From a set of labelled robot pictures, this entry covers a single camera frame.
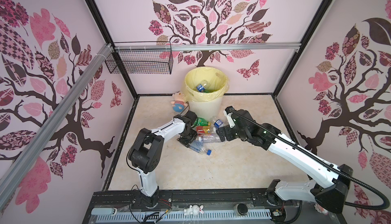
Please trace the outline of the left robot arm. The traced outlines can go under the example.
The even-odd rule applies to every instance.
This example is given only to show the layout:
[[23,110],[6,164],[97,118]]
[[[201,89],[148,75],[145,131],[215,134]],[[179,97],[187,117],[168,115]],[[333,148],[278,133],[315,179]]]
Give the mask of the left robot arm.
[[197,132],[192,128],[197,118],[194,112],[189,111],[184,116],[174,116],[168,123],[158,128],[152,130],[143,128],[139,131],[128,151],[127,160],[140,176],[141,193],[144,196],[150,198],[158,191],[154,170],[160,162],[164,142],[178,135],[178,141],[188,148],[197,136]]

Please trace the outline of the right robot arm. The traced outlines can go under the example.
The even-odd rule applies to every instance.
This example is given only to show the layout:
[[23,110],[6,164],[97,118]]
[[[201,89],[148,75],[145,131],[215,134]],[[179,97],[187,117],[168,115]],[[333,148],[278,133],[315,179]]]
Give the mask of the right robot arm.
[[306,182],[278,180],[271,185],[272,192],[281,200],[314,202],[325,210],[340,214],[345,206],[349,177],[353,170],[346,164],[337,166],[311,153],[292,141],[275,126],[257,123],[247,110],[224,110],[228,124],[217,130],[223,140],[241,139],[254,146],[270,151],[306,173]]

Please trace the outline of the small blue label bottle front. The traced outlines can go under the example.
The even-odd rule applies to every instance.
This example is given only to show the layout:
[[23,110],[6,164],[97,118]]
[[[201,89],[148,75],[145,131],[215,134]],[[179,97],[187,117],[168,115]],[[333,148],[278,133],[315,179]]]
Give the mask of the small blue label bottle front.
[[197,86],[196,90],[200,93],[211,93],[210,82],[207,80],[202,80]]

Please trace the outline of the clear bottle light blue label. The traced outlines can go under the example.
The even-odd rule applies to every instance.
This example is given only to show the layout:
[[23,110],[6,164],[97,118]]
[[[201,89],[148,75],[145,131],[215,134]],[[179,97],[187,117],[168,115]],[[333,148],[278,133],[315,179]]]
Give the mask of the clear bottle light blue label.
[[211,155],[212,150],[208,149],[204,146],[204,144],[200,141],[193,141],[189,144],[189,148],[199,154]]

